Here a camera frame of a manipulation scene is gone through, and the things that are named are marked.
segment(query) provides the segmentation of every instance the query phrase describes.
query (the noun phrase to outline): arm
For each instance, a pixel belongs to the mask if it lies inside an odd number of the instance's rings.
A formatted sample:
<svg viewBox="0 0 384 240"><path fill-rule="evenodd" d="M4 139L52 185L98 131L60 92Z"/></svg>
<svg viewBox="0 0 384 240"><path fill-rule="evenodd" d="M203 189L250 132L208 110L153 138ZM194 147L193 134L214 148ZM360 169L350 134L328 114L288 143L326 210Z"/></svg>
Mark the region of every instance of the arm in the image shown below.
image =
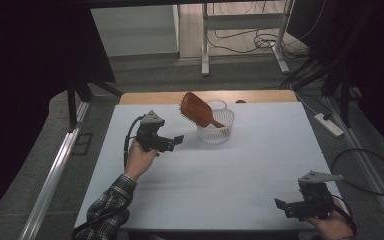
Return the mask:
<svg viewBox="0 0 384 240"><path fill-rule="evenodd" d="M342 208L338 199L334 199L337 206ZM346 219L333 211L326 219L306 218L305 221L313 225L323 240L353 239L354 234Z"/></svg>
<svg viewBox="0 0 384 240"><path fill-rule="evenodd" d="M132 202L136 181L149 169L155 156L158 156L157 150L145 152L139 143L135 140L132 142L124 174L90 206L87 220L89 222L114 211L117 211L117 214L92 224L76 239L111 239L117 234L118 228L129 218L127 207Z"/></svg>

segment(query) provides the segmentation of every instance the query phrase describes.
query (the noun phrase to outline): white tabletop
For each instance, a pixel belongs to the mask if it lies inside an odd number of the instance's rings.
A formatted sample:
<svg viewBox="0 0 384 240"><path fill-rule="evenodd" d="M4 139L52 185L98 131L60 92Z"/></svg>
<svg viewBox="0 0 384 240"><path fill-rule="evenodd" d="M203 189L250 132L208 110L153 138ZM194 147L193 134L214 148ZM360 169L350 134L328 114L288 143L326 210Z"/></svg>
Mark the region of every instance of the white tabletop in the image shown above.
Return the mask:
<svg viewBox="0 0 384 240"><path fill-rule="evenodd" d="M330 173L301 103L228 104L235 113L229 140L209 145L176 105L120 105L98 158L76 226L88 207L123 172L123 144L138 116L154 110L165 119L158 134L184 141L162 153L138 181L124 229L303 230L273 198L302 201L298 178L310 170ZM136 133L139 124L133 129ZM335 183L332 194L340 196Z"/></svg>

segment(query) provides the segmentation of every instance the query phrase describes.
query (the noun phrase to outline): clear plastic basket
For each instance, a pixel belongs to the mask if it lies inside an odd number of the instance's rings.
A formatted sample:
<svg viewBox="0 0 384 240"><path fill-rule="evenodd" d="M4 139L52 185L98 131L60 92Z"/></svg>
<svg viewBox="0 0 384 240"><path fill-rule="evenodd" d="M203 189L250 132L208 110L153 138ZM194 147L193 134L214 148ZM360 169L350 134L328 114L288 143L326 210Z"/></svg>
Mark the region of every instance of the clear plastic basket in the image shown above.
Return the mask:
<svg viewBox="0 0 384 240"><path fill-rule="evenodd" d="M233 122L235 120L235 114L232 110L227 108L226 102L221 99L213 99L207 101L210 102L221 102L224 104L224 108L221 109L212 109L213 110L213 118L223 124L225 127L216 128L213 124L208 125L203 128L197 126L198 130L198 138L202 141L209 144L220 144L224 143L229 139L230 134L232 132Z"/></svg>

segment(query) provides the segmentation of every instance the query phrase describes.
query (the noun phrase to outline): plaid sleeve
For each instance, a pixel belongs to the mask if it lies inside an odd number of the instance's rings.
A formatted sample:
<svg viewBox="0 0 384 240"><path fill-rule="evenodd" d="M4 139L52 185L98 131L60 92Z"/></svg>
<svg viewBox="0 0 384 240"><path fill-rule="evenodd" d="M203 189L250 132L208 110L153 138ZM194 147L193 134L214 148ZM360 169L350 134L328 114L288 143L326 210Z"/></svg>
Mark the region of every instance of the plaid sleeve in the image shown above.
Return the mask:
<svg viewBox="0 0 384 240"><path fill-rule="evenodd" d="M127 210L127 207L132 202L133 191L136 185L137 183L132 178L122 174L115 180L111 187L89 207L87 220L95 219L114 210L123 208ZM128 214L122 213L108 217L85 229L78 239L112 239L116 236L117 229L127 221L128 217Z"/></svg>

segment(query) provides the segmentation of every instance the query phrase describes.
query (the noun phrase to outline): power strip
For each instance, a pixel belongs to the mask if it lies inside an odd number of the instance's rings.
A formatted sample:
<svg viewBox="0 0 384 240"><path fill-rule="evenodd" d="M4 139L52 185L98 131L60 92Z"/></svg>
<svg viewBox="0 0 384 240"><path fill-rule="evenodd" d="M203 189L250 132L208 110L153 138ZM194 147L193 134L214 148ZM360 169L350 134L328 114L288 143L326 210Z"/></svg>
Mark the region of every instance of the power strip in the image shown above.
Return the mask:
<svg viewBox="0 0 384 240"><path fill-rule="evenodd" d="M314 116L314 118L319 122L323 127L325 127L330 133L333 134L333 136L338 137L344 134L344 131L342 131L336 124L334 124L332 121L329 119L324 120L323 119L324 115L323 113L319 113Z"/></svg>

